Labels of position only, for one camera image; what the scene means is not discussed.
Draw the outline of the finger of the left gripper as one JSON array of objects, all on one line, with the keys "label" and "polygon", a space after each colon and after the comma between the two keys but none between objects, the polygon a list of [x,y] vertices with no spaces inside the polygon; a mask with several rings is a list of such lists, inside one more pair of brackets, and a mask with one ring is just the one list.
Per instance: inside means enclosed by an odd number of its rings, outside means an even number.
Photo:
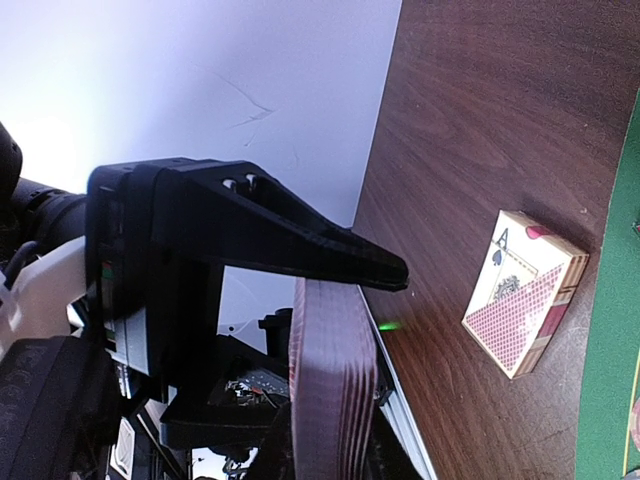
[{"label": "finger of the left gripper", "polygon": [[259,395],[256,405],[210,405],[180,394],[161,416],[160,441],[170,448],[257,446],[271,429],[279,408],[289,401],[276,394],[268,397]]},{"label": "finger of the left gripper", "polygon": [[405,261],[322,216],[257,165],[193,161],[160,171],[152,237],[191,259],[400,291]]}]

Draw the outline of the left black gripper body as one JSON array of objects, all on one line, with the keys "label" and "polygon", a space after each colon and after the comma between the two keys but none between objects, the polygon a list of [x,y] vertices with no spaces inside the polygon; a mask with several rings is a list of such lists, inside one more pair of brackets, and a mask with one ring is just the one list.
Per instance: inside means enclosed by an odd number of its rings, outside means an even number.
[{"label": "left black gripper body", "polygon": [[167,403],[196,347],[217,332],[224,267],[205,255],[224,162],[166,158],[100,166],[85,220],[89,306],[116,361]]}]

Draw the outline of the pink playing card deck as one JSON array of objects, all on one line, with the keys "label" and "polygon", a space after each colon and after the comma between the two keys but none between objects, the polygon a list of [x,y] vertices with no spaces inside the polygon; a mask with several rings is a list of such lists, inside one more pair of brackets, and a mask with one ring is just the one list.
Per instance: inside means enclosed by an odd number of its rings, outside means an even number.
[{"label": "pink playing card deck", "polygon": [[299,278],[289,340],[297,479],[361,479],[378,380],[358,286]]}]

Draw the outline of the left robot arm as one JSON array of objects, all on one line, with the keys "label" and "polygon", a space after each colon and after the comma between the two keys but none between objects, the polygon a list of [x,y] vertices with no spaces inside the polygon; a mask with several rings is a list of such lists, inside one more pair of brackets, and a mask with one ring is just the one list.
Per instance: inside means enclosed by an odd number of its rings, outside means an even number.
[{"label": "left robot arm", "polygon": [[1,136],[1,475],[414,479],[360,297],[404,260],[247,161],[24,179]]}]

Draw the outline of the red chips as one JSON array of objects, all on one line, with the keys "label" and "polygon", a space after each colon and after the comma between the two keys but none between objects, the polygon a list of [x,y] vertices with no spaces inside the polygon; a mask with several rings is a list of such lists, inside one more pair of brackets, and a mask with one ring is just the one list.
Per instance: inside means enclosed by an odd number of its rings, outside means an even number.
[{"label": "red chips", "polygon": [[637,450],[640,450],[640,398],[634,401],[629,415],[628,433]]}]

